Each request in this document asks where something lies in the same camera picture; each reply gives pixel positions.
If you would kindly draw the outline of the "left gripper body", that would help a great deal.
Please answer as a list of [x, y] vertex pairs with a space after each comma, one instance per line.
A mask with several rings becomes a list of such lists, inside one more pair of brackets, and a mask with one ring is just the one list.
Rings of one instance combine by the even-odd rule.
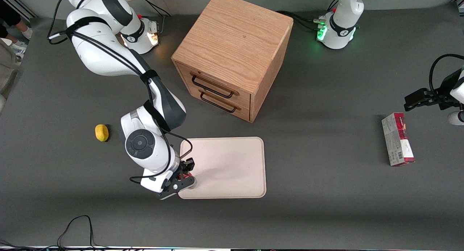
[[445, 77], [441, 85], [433, 90], [434, 101], [439, 105], [440, 110], [448, 108], [462, 109], [463, 102], [457, 99], [457, 95], [451, 94], [458, 85], [463, 85], [463, 69], [459, 69]]

